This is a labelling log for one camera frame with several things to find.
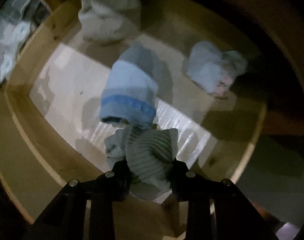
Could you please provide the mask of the white floral rolled underwear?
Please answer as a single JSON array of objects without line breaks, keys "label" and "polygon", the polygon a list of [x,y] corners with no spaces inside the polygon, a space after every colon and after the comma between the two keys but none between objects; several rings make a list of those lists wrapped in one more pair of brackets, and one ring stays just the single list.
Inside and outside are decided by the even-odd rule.
[{"label": "white floral rolled underwear", "polygon": [[185,74],[209,95],[225,98],[246,69],[247,60],[239,52],[221,51],[209,41],[200,41],[191,49]]}]

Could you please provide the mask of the blue striped underwear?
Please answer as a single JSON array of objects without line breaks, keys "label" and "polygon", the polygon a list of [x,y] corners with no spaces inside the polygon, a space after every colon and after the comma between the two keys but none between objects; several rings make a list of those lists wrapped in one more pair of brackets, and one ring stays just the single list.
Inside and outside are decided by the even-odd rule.
[{"label": "blue striped underwear", "polygon": [[102,92],[100,120],[108,124],[126,122],[141,129],[151,128],[159,89],[153,70],[159,63],[153,51],[139,44],[124,51],[113,63]]}]

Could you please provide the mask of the grey hexagon-pattern garment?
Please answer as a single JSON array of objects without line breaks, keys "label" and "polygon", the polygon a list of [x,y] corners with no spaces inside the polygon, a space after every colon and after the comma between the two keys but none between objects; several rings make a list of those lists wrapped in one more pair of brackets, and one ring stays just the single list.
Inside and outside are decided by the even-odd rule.
[{"label": "grey hexagon-pattern garment", "polygon": [[140,31],[140,0],[81,0],[78,13],[86,41],[109,44]]}]

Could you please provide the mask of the white sheer patterned fabric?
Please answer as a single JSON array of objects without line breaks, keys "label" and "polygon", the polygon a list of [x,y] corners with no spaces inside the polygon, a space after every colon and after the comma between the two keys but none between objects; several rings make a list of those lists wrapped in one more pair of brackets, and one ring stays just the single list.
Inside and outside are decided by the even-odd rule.
[{"label": "white sheer patterned fabric", "polygon": [[0,20],[0,84],[8,80],[23,48],[32,33],[33,24],[20,21],[13,25]]}]

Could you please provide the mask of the grey ribbed underwear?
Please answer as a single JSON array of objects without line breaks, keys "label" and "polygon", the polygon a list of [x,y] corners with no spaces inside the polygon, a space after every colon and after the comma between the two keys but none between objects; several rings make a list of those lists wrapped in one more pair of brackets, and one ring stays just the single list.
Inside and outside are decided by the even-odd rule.
[{"label": "grey ribbed underwear", "polygon": [[104,140],[110,168],[126,160],[131,172],[130,194],[153,201],[170,191],[167,173],[178,152],[178,130],[157,130],[127,126]]}]

